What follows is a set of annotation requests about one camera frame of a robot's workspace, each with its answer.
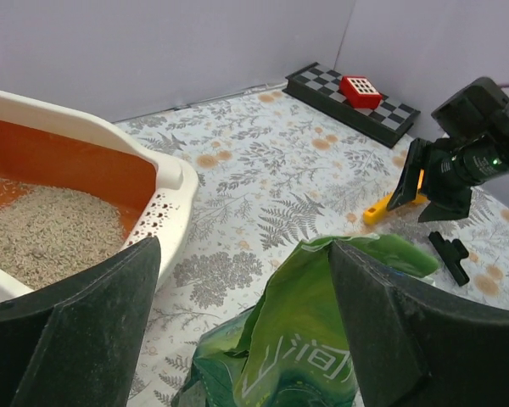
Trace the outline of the floral patterned table mat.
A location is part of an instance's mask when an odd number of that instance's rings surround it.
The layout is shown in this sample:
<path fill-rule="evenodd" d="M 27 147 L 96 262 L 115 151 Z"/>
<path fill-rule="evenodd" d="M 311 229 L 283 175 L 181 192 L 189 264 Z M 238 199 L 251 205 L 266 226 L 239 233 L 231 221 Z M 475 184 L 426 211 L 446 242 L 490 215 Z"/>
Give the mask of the floral patterned table mat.
<path fill-rule="evenodd" d="M 299 240 L 369 233 L 363 212 L 394 189 L 410 142 L 386 148 L 280 90 L 120 128 L 199 176 L 187 247 L 149 316 L 132 406 L 169 405 L 199 337 L 255 304 Z"/>

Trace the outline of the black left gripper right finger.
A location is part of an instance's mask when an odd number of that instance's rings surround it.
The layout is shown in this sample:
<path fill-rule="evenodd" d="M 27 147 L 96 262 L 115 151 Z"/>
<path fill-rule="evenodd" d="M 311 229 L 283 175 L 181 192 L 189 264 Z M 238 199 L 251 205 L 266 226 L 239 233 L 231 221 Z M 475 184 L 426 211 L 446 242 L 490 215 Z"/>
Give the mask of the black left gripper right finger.
<path fill-rule="evenodd" d="M 329 264 L 366 406 L 509 406 L 509 310 L 397 271 L 348 243 Z"/>

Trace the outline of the beige cat litter pellets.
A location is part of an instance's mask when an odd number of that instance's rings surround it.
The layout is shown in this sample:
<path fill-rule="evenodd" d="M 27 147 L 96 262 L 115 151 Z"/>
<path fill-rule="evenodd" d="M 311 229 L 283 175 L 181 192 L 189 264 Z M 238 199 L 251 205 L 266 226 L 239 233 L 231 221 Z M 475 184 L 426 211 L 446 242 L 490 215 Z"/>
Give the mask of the beige cat litter pellets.
<path fill-rule="evenodd" d="M 97 265 L 124 242 L 119 210 L 85 192 L 23 186 L 0 208 L 0 269 L 37 290 Z"/>

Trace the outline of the red grid block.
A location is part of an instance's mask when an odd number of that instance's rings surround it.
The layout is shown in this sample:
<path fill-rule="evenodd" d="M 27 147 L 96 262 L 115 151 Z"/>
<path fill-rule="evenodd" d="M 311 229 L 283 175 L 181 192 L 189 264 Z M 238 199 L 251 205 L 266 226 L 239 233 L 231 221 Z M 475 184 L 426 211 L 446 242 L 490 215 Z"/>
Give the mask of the red grid block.
<path fill-rule="evenodd" d="M 365 76 L 343 76 L 339 90 L 354 109 L 376 109 L 383 95 Z"/>

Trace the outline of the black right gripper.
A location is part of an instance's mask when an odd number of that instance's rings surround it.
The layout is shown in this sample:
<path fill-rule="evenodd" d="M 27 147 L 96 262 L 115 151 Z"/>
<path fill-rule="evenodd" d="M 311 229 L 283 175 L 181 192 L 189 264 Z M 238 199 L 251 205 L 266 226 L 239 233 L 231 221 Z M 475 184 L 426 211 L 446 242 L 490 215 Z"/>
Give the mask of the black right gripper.
<path fill-rule="evenodd" d="M 421 138 L 411 142 L 397 187 L 387 203 L 387 211 L 411 203 L 417 197 L 427 148 L 428 141 Z M 428 157 L 422 193 L 429 204 L 419 215 L 418 222 L 466 219 L 472 202 L 471 188 L 484 183 L 480 169 L 484 140 L 477 138 L 457 143 L 455 138 L 441 138 L 430 146 Z"/>

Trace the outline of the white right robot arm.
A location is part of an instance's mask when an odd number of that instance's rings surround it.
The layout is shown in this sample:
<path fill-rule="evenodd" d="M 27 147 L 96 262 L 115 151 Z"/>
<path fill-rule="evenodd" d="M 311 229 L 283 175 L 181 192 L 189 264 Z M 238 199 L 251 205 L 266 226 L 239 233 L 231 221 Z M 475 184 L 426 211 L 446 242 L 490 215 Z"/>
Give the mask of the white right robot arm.
<path fill-rule="evenodd" d="M 432 117 L 445 136 L 411 142 L 386 209 L 422 195 L 428 206 L 419 222 L 465 219 L 473 187 L 509 174 L 509 96 L 482 76 L 442 103 Z"/>

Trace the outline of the white and orange litter box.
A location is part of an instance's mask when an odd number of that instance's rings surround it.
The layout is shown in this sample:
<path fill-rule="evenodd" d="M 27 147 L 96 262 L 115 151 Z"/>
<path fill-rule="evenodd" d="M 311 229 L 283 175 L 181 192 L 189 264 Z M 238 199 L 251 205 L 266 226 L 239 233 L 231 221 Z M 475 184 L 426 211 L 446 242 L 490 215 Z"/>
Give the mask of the white and orange litter box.
<path fill-rule="evenodd" d="M 116 207 L 126 246 L 157 237 L 157 284 L 187 242 L 199 189 L 194 168 L 144 147 L 95 115 L 0 91 L 0 209 L 34 186 L 89 193 Z"/>

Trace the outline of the green cat litter bag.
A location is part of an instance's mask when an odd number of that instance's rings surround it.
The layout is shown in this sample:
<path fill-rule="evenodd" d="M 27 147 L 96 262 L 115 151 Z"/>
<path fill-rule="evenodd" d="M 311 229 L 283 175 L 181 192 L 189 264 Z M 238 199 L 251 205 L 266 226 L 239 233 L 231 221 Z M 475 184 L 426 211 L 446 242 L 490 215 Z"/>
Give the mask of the green cat litter bag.
<path fill-rule="evenodd" d="M 348 243 L 424 278 L 439 263 L 394 234 L 300 242 L 257 304 L 199 340 L 174 406 L 353 406 L 358 385 L 330 273 L 332 243 Z"/>

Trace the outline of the yellow plastic litter scoop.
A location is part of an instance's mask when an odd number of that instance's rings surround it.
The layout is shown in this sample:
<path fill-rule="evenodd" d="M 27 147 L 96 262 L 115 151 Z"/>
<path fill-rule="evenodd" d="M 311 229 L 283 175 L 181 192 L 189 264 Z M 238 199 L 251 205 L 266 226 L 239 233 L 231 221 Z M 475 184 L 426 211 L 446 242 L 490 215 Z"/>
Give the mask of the yellow plastic litter scoop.
<path fill-rule="evenodd" d="M 362 214 L 362 221 L 367 226 L 375 226 L 381 222 L 388 214 L 387 205 L 392 198 L 392 194 L 389 193 L 384 198 L 377 201 L 375 204 L 366 209 Z M 422 194 L 417 194 L 416 197 L 406 204 L 406 206 L 417 206 L 425 204 L 428 201 Z"/>

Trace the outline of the black and grey checkerboard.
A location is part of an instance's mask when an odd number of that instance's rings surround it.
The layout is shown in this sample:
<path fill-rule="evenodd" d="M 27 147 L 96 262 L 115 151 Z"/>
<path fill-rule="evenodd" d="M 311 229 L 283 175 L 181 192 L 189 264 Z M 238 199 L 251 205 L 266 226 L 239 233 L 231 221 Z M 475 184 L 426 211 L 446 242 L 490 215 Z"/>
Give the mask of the black and grey checkerboard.
<path fill-rule="evenodd" d="M 313 63 L 286 77 L 284 91 L 387 148 L 413 126 L 420 112 L 377 91 L 364 76 L 342 75 Z"/>

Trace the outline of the small black clip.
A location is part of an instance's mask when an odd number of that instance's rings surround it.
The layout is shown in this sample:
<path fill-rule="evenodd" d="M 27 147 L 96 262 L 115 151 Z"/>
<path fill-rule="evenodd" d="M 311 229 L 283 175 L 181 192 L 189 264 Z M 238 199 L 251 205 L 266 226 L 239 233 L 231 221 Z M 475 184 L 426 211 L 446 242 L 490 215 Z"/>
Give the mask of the small black clip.
<path fill-rule="evenodd" d="M 445 239 L 438 231 L 430 232 L 428 239 L 439 257 L 443 260 L 456 284 L 459 287 L 468 284 L 470 278 L 461 266 L 461 261 L 468 258 L 469 252 L 462 241 L 458 238 L 452 241 Z"/>

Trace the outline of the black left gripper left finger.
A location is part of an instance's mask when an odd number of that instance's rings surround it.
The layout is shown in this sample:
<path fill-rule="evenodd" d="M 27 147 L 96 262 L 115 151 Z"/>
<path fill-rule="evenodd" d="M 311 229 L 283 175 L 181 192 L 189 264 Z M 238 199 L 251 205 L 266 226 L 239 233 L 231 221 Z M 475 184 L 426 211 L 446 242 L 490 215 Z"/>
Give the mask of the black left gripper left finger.
<path fill-rule="evenodd" d="M 0 406 L 124 406 L 160 267 L 146 237 L 0 303 Z"/>

